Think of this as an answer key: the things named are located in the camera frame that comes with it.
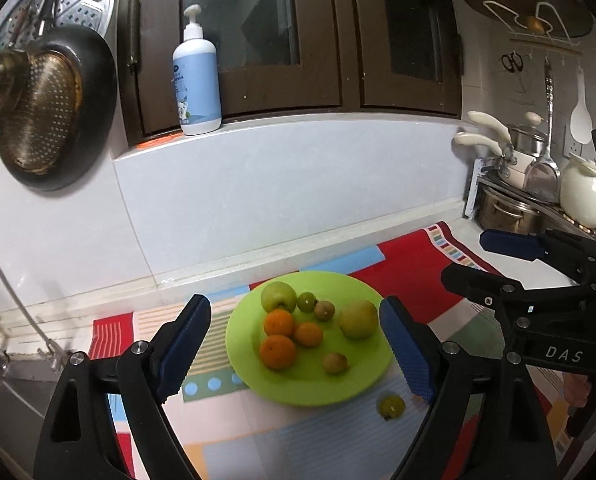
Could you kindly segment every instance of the white pump nozzle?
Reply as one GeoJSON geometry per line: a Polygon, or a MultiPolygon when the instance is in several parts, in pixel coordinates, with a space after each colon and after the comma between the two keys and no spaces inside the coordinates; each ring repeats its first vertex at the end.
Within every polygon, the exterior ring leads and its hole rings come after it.
{"type": "Polygon", "coordinates": [[[203,37],[203,27],[195,22],[196,17],[202,12],[202,10],[203,9],[201,9],[200,5],[194,4],[188,6],[187,9],[185,9],[185,12],[183,12],[183,14],[189,18],[189,23],[185,27],[185,32],[183,34],[185,41],[203,37]]]}

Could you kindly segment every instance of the blue gripper pad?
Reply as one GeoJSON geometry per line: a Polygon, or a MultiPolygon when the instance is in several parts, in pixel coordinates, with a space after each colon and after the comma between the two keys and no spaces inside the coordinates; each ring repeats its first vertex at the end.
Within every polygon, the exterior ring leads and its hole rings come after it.
{"type": "Polygon", "coordinates": [[[168,343],[157,364],[156,398],[160,402],[165,402],[167,397],[180,390],[210,324],[209,300],[195,295],[175,321],[165,323],[151,340],[154,342],[162,333],[165,337],[160,340],[168,343]]]}
{"type": "Polygon", "coordinates": [[[427,325],[413,321],[398,298],[380,303],[380,326],[414,395],[431,404],[435,398],[440,360],[439,340],[427,325]]]}
{"type": "Polygon", "coordinates": [[[480,235],[480,246],[489,253],[504,254],[532,262],[545,256],[540,238],[487,229],[480,235]]]}

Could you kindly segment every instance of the blue bottle label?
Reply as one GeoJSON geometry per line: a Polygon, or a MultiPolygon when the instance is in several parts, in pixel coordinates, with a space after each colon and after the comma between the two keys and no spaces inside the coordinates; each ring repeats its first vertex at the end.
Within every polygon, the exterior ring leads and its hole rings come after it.
{"type": "Polygon", "coordinates": [[[175,59],[174,88],[180,124],[222,117],[216,54],[189,54],[175,59]]]}

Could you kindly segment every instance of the orange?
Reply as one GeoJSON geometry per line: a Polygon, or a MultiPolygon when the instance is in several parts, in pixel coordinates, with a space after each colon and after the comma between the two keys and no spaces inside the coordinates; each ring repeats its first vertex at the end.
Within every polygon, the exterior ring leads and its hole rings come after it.
{"type": "Polygon", "coordinates": [[[286,335],[270,335],[260,345],[260,359],[271,370],[284,370],[296,359],[296,345],[286,335]]]}
{"type": "Polygon", "coordinates": [[[293,331],[293,338],[303,346],[314,347],[322,343],[324,334],[315,323],[300,323],[293,331]]]}
{"type": "Polygon", "coordinates": [[[269,312],[263,322],[265,334],[286,335],[287,337],[291,337],[291,334],[293,334],[294,325],[293,316],[283,308],[277,308],[269,312]]]}

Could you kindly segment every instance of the orange object on sill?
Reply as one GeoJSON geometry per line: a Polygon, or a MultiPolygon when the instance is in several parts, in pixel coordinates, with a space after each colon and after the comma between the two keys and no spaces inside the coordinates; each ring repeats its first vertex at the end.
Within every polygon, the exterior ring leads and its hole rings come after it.
{"type": "Polygon", "coordinates": [[[172,134],[165,135],[163,137],[158,137],[157,139],[146,140],[145,142],[136,144],[136,148],[138,150],[145,150],[147,148],[153,148],[154,146],[159,146],[161,144],[169,142],[169,140],[173,140],[173,139],[177,139],[178,137],[182,137],[182,135],[183,135],[182,132],[174,132],[172,134]]]}

